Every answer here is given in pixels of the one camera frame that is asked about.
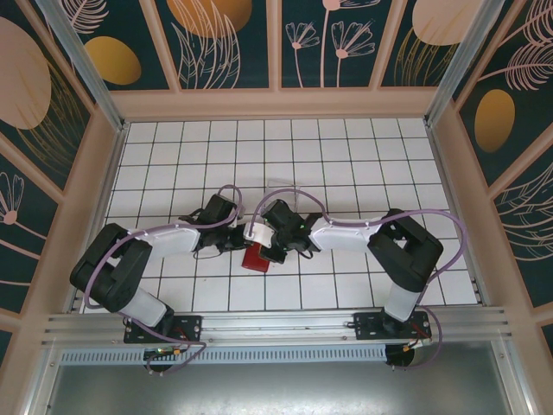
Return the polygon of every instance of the ventilated metal strip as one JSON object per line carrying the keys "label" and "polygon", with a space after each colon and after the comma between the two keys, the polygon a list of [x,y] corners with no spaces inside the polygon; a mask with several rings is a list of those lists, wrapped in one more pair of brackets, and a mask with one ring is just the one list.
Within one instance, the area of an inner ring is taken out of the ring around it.
{"label": "ventilated metal strip", "polygon": [[[143,365],[145,349],[67,349],[64,350],[61,366],[121,366]],[[152,365],[167,364],[169,361],[183,361],[195,350],[178,356],[163,356],[152,361]],[[262,348],[208,348],[193,364],[230,363],[310,363],[322,361],[385,361],[385,345],[344,346],[294,346]]]}

